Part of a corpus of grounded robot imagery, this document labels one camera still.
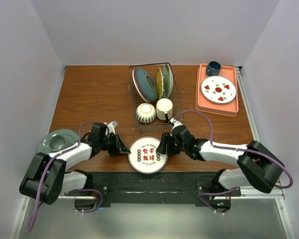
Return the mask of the white plate red chinese characters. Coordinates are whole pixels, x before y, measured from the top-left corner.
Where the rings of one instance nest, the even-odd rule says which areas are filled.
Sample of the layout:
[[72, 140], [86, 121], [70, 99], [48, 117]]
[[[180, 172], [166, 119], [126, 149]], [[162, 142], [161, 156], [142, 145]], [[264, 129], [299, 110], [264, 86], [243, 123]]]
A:
[[131, 167], [142, 174], [161, 171], [168, 161], [168, 156], [158, 153], [159, 144], [160, 140], [151, 136], [141, 137], [133, 142], [128, 154]]

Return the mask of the black wire dish rack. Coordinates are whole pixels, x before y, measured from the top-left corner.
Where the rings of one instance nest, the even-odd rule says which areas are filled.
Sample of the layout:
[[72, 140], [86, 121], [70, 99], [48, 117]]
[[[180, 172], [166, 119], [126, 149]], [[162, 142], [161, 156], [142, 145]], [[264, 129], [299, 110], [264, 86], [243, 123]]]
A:
[[[150, 131], [165, 130], [165, 129], [168, 128], [168, 123], [166, 123], [165, 121], [162, 121], [158, 118], [155, 118], [155, 120], [150, 122], [150, 123], [142, 123], [142, 122], [137, 120], [137, 118], [136, 118], [136, 109], [140, 104], [146, 103], [146, 102], [140, 97], [140, 95], [138, 94], [138, 92], [137, 92], [137, 90], [134, 86], [133, 79], [132, 79], [132, 71], [135, 68], [144, 69], [145, 71], [148, 72], [148, 74], [152, 77], [152, 79], [154, 80], [154, 82], [156, 84], [157, 69], [161, 68], [161, 70], [163, 71], [163, 67], [164, 67], [165, 64], [170, 65], [170, 67], [172, 69], [171, 64], [167, 63], [167, 62], [142, 64], [142, 65], [132, 65], [132, 66], [129, 67], [129, 71], [131, 73], [131, 83], [130, 83], [131, 90], [130, 90], [130, 92], [131, 92], [131, 104], [132, 104], [132, 109], [133, 109], [134, 123], [135, 123], [136, 128], [138, 128], [140, 130], [140, 132], [142, 132], [142, 133], [150, 132]], [[173, 103], [173, 115], [176, 115], [176, 114], [182, 112], [181, 100], [180, 100], [180, 96], [179, 96], [179, 92], [178, 92], [178, 88], [177, 88], [174, 73], [173, 73], [173, 89], [172, 89], [172, 92], [169, 96], [169, 99]]]

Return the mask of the grey green plate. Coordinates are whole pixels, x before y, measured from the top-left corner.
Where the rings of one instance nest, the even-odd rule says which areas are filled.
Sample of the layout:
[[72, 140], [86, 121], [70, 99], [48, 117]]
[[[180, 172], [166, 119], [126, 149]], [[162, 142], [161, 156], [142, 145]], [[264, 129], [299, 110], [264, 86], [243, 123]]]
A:
[[51, 140], [51, 138], [54, 135], [61, 135], [61, 136], [65, 137], [65, 139], [66, 139], [66, 145], [61, 150], [64, 150], [64, 149], [67, 149], [67, 148], [73, 146], [78, 141], [78, 139], [79, 139], [78, 133], [76, 133], [73, 130], [70, 130], [70, 129], [58, 129], [58, 130], [55, 130], [55, 131], [49, 133], [48, 135], [46, 135], [42, 139], [42, 141], [40, 142], [40, 144], [39, 144], [39, 146], [37, 148], [37, 152], [43, 152], [43, 153], [46, 153], [46, 154], [54, 153], [48, 147], [49, 141]]

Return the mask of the dark blue mug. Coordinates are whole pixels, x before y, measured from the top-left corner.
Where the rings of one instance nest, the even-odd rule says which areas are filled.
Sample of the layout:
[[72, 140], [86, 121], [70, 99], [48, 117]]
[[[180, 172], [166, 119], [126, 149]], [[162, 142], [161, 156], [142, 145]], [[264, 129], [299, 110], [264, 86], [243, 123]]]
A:
[[206, 75], [208, 76], [217, 76], [221, 70], [221, 65], [216, 61], [211, 61], [206, 67]]

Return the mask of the grey ceramic cup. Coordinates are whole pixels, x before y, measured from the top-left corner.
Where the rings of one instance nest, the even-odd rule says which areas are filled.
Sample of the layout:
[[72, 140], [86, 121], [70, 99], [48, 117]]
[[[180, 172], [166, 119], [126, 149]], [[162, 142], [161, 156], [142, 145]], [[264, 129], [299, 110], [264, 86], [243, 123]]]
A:
[[66, 145], [65, 137], [61, 135], [54, 135], [49, 141], [48, 147], [51, 151], [60, 151]]

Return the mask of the yellow green ribbed plate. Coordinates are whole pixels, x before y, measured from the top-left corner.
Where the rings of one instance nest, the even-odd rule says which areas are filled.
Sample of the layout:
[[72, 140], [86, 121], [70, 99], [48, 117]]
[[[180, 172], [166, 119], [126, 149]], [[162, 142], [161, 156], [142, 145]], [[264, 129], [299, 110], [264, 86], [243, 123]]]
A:
[[163, 74], [162, 74], [161, 68], [157, 69], [157, 73], [156, 73], [156, 88], [157, 88], [157, 97], [160, 100], [160, 99], [163, 98], [163, 92], [164, 92], [164, 88], [163, 88]]

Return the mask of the watermelon pattern plate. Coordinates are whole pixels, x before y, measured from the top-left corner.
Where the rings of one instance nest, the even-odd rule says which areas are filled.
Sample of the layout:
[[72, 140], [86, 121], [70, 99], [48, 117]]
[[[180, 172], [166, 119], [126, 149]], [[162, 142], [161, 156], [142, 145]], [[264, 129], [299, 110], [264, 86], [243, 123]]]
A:
[[203, 80], [201, 92], [207, 100], [216, 104], [228, 104], [237, 96], [236, 86], [221, 76], [210, 76]]

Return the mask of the aluminium frame rail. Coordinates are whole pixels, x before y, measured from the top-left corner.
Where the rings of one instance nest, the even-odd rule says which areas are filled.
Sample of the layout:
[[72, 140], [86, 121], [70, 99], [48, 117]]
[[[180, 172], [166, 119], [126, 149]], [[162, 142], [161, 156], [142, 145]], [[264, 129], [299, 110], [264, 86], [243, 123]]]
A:
[[113, 204], [93, 213], [75, 210], [74, 197], [40, 208], [26, 231], [34, 201], [22, 197], [12, 239], [293, 239], [283, 192], [245, 187], [224, 215], [207, 207], [172, 204]]

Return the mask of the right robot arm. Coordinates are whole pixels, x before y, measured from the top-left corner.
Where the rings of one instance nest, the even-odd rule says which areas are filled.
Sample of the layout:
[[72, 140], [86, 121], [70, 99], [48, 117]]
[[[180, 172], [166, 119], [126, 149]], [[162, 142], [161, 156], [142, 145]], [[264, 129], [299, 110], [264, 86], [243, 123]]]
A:
[[224, 195], [233, 188], [252, 186], [262, 193], [270, 193], [283, 172], [283, 163], [258, 141], [229, 145], [195, 138], [182, 124], [174, 125], [170, 133], [163, 133], [157, 148], [160, 155], [184, 152], [193, 160], [218, 161], [236, 166], [221, 169], [204, 186], [207, 195]]

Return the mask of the salmon pink tray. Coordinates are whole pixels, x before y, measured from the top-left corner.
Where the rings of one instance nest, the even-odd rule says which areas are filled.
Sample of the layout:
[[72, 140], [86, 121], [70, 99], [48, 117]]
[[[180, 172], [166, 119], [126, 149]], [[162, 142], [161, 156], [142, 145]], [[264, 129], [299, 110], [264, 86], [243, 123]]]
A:
[[235, 100], [228, 104], [216, 104], [207, 100], [201, 92], [201, 83], [203, 82], [203, 80], [209, 77], [208, 75], [206, 75], [206, 67], [207, 64], [200, 64], [197, 72], [195, 97], [196, 109], [203, 112], [235, 117], [239, 111], [236, 69], [232, 66], [222, 66], [218, 75], [229, 79], [236, 86], [237, 96]]

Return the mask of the mint green flower plate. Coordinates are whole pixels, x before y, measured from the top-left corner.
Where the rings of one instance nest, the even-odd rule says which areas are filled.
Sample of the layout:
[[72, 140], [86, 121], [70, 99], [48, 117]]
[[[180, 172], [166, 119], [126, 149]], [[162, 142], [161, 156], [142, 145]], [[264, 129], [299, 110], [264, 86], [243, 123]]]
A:
[[169, 98], [173, 89], [173, 72], [170, 65], [165, 64], [162, 71], [163, 75], [163, 98]]

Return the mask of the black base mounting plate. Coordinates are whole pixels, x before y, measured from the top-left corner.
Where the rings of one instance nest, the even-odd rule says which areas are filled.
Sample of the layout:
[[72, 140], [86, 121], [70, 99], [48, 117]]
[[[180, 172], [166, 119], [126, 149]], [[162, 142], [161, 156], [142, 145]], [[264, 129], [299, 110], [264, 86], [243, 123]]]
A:
[[103, 197], [93, 198], [93, 192], [71, 191], [77, 209], [90, 209], [102, 201], [102, 207], [112, 204], [194, 204], [203, 207], [205, 202], [217, 209], [227, 209], [231, 200], [241, 196], [239, 189], [219, 198], [202, 196], [216, 172], [92, 172], [92, 189]]

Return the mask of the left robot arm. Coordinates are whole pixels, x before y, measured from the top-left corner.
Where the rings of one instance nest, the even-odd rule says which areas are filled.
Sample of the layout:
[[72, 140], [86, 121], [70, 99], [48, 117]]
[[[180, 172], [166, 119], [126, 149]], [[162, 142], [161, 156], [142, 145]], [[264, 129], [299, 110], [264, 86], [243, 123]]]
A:
[[72, 146], [55, 153], [35, 154], [20, 183], [19, 192], [48, 205], [60, 195], [74, 190], [81, 195], [89, 195], [93, 191], [93, 183], [88, 174], [82, 171], [68, 173], [67, 170], [93, 158], [100, 151], [106, 151], [110, 156], [130, 154], [115, 131], [116, 121], [91, 124], [90, 132], [81, 135]]

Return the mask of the dark blue plate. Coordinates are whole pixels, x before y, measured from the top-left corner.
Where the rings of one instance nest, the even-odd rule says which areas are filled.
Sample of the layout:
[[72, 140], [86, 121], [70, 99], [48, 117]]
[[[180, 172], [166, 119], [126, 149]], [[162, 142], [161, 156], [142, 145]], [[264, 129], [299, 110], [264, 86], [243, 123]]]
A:
[[132, 79], [138, 94], [145, 102], [155, 103], [158, 100], [156, 84], [147, 71], [135, 68], [132, 71]]

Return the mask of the cream ceramic mug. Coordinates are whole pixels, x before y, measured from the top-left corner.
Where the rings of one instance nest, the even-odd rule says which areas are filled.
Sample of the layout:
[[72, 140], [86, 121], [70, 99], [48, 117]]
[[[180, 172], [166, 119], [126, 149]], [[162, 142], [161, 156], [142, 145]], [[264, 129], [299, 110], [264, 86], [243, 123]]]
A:
[[162, 121], [168, 121], [172, 118], [173, 103], [170, 99], [163, 98], [156, 103], [156, 117]]

